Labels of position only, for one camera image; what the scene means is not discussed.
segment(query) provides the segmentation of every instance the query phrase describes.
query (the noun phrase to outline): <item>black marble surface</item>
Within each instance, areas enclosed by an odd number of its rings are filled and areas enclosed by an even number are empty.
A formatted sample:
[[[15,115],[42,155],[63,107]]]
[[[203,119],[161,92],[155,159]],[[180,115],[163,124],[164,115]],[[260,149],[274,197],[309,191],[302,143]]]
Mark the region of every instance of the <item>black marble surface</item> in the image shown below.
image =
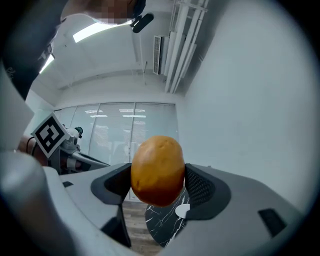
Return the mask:
[[[189,203],[189,195],[184,187],[177,199],[167,207],[148,204],[145,210],[146,226],[153,239],[166,247],[185,227],[187,221],[176,215],[176,208]]]

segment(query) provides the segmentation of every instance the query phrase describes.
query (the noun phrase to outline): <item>window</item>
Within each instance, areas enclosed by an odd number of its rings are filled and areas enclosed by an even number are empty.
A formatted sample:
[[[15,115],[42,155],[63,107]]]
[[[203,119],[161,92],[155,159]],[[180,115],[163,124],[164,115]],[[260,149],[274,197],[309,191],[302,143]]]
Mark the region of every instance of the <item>window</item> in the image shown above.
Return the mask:
[[[89,154],[90,140],[95,119],[97,116],[99,116],[98,108],[98,104],[78,106],[75,110],[70,125],[70,128],[81,127],[83,129],[82,138],[78,140],[78,144],[80,146],[81,152],[87,155]]]
[[[134,106],[134,103],[100,105],[90,143],[90,156],[109,165],[129,163]]]
[[[55,114],[66,128],[82,127],[82,153],[109,165],[131,163],[141,143],[152,136],[178,141],[174,104],[103,103],[67,107]]]
[[[137,103],[133,117],[130,162],[138,147],[152,136],[163,135],[178,141],[176,106],[171,104]]]
[[[70,128],[71,121],[74,118],[76,108],[77,107],[75,107],[75,106],[66,107],[66,108],[61,109],[59,111],[59,114],[58,114],[59,117],[57,116],[57,118],[62,125],[65,125],[66,128]]]

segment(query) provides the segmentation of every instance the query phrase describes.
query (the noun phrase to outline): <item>wooden floor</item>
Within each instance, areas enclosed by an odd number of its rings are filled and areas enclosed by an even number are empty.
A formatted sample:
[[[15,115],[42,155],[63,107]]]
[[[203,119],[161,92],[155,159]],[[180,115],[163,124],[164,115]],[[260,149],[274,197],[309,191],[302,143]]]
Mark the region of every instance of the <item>wooden floor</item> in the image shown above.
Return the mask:
[[[124,201],[122,204],[126,229],[131,240],[131,250],[144,256],[154,256],[162,247],[150,235],[145,211],[147,204]]]

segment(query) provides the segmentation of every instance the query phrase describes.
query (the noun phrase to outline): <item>person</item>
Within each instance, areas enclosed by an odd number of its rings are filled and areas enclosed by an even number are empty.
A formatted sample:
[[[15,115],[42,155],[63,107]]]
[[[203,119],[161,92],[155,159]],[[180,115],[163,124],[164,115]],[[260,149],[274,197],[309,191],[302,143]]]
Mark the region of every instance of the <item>person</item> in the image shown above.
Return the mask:
[[[28,12],[22,15],[4,45],[2,61],[5,70],[26,100],[33,81],[54,53],[53,40],[59,27],[69,16],[82,14],[106,24],[122,24],[137,18],[145,6],[146,0],[25,1]],[[22,137],[18,150],[27,154],[33,152],[41,165],[48,165],[41,149],[35,147],[34,139]]]

